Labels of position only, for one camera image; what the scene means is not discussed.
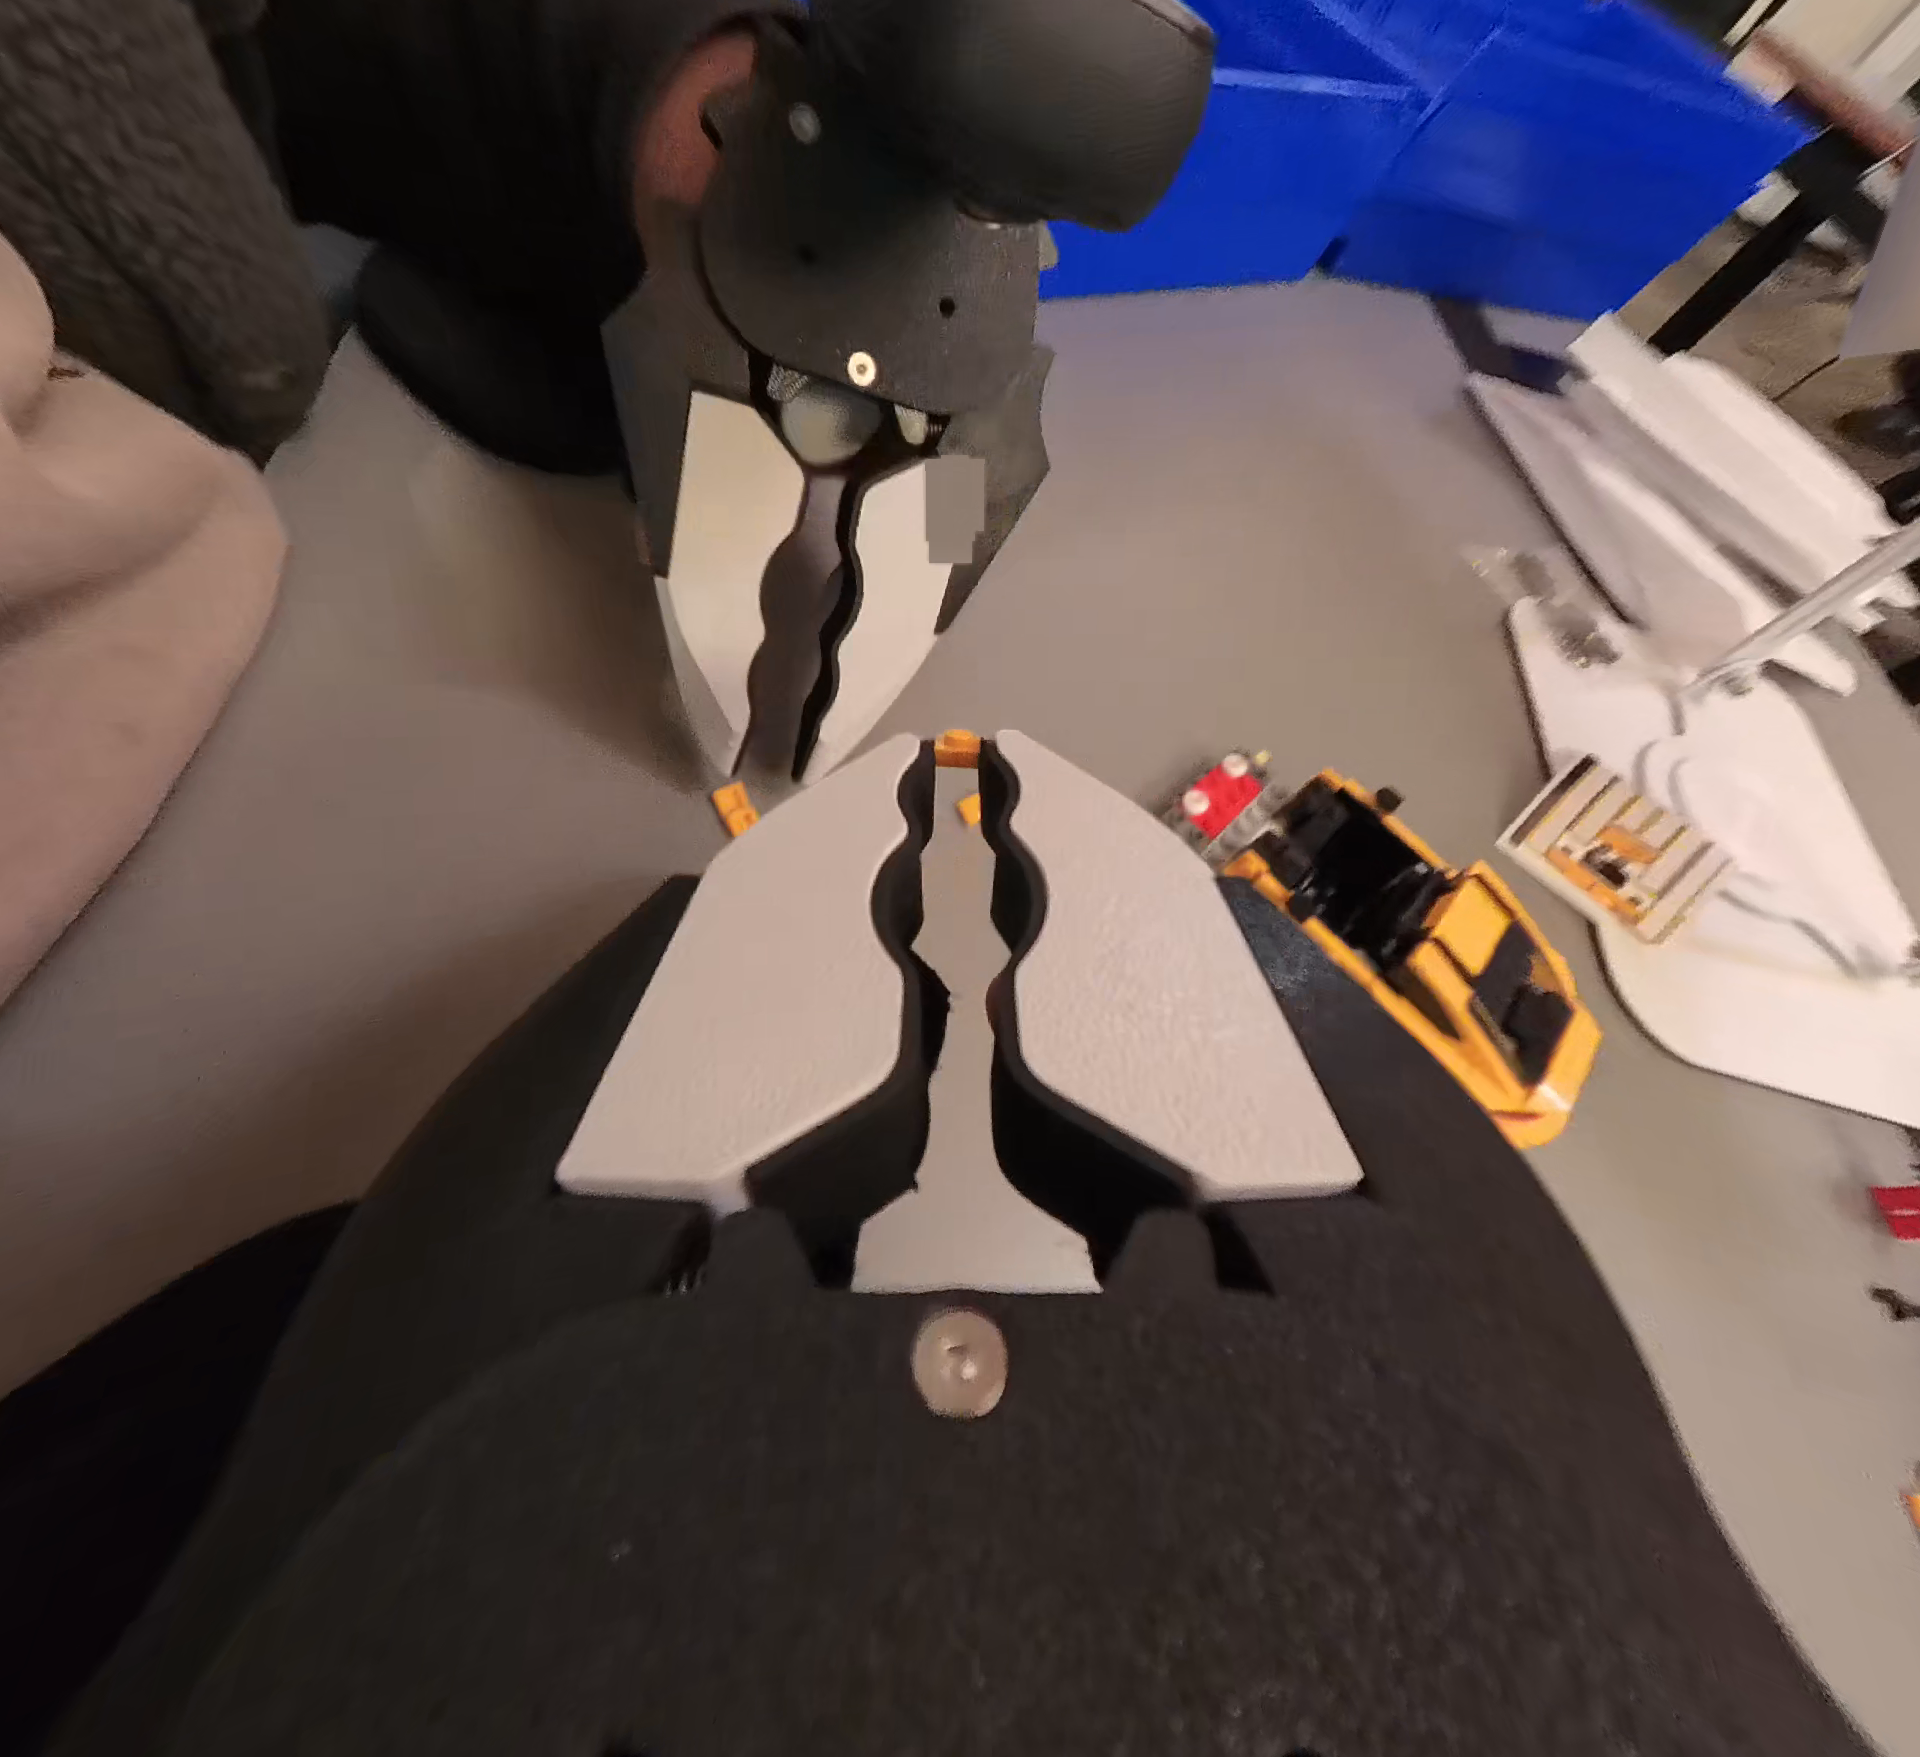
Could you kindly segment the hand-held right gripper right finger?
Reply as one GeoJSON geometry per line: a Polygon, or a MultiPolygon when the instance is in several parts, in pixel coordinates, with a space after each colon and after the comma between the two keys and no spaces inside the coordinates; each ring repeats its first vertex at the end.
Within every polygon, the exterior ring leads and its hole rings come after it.
{"type": "Polygon", "coordinates": [[[1024,732],[979,745],[994,848],[991,1127],[1005,1180],[1098,1287],[1140,1214],[1332,1202],[1359,1159],[1222,878],[1024,732]]]}

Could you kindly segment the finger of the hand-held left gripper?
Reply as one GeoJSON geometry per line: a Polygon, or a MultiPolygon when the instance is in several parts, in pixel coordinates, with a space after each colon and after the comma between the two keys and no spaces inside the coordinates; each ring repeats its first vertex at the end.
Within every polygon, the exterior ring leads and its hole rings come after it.
{"type": "Polygon", "coordinates": [[[943,632],[946,592],[985,534],[985,460],[933,456],[842,486],[821,670],[797,732],[797,780],[841,766],[943,632]]]}
{"type": "Polygon", "coordinates": [[[679,467],[661,626],[684,727],[713,780],[793,745],[818,675],[821,554],[841,462],[841,392],[767,402],[693,394],[679,467]]]}

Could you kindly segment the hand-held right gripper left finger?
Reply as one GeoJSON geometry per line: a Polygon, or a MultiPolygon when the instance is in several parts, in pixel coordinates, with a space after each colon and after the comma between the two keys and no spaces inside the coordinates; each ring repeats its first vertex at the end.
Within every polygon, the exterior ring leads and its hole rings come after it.
{"type": "Polygon", "coordinates": [[[821,1287],[918,1186],[950,989],[918,954],[936,752],[897,733],[701,874],[556,1191],[775,1211],[821,1287]]]}

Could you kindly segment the person's left forearm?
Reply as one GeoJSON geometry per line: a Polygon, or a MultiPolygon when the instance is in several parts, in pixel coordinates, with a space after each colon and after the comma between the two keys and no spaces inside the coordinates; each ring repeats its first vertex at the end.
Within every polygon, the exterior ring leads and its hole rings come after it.
{"type": "Polygon", "coordinates": [[[637,129],[701,40],[786,0],[265,0],[292,207],[371,245],[353,331],[475,448],[620,472],[604,323],[643,279],[637,129]]]}

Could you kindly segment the yellow lego car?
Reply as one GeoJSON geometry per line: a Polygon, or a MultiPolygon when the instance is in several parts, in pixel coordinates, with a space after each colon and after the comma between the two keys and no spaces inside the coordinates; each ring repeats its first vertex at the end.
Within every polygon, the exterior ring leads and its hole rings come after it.
{"type": "Polygon", "coordinates": [[[1286,784],[1269,752],[1226,752],[1168,800],[1162,825],[1298,923],[1511,1146],[1567,1130],[1600,1045],[1572,965],[1487,859],[1456,868],[1412,833],[1391,787],[1332,766],[1286,784]]]}

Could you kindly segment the lego sticker sheet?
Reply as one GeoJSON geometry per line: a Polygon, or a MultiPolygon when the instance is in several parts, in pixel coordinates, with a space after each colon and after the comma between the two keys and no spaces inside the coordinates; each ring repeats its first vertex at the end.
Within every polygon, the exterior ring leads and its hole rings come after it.
{"type": "Polygon", "coordinates": [[[1596,929],[1673,943],[1735,878],[1735,855],[1596,756],[1567,756],[1500,833],[1505,859],[1596,929]]]}

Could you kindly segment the person's left hand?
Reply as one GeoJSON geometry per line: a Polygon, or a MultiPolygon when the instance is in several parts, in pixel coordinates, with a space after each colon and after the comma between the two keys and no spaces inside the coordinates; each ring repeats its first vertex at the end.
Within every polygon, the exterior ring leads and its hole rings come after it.
{"type": "Polygon", "coordinates": [[[717,164],[706,136],[706,105],[742,87],[759,63],[759,35],[740,23],[701,40],[679,56],[645,105],[632,151],[632,223],[643,267],[652,267],[661,237],[701,207],[717,164]]]}

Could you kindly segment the white stand with metal poles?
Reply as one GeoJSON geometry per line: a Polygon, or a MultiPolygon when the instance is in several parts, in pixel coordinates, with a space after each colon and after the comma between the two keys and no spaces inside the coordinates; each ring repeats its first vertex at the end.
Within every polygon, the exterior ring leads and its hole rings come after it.
{"type": "Polygon", "coordinates": [[[1915,922],[1816,727],[1769,680],[1693,692],[1559,570],[1620,663],[1572,666],[1536,603],[1508,608],[1546,774],[1596,756],[1735,855],[1658,951],[1595,923],[1616,996],[1693,1069],[1915,1130],[1915,922]]]}

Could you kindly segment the beige shirt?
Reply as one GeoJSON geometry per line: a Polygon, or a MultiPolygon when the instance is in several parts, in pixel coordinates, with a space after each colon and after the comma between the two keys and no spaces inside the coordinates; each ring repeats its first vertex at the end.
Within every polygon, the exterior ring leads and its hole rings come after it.
{"type": "Polygon", "coordinates": [[[61,351],[3,245],[3,1001],[226,713],[284,554],[261,472],[61,351]]]}

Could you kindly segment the white paper scrap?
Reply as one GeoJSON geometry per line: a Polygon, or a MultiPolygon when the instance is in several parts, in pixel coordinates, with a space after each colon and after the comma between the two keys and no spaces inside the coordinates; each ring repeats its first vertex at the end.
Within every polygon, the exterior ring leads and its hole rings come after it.
{"type": "Polygon", "coordinates": [[[1682,680],[1868,560],[1876,576],[1761,663],[1848,694],[1857,666],[1823,626],[1915,613],[1915,552],[1890,552],[1905,527],[1884,498],[1753,382],[1658,353],[1620,314],[1561,353],[1490,341],[1467,399],[1609,613],[1682,680]]]}

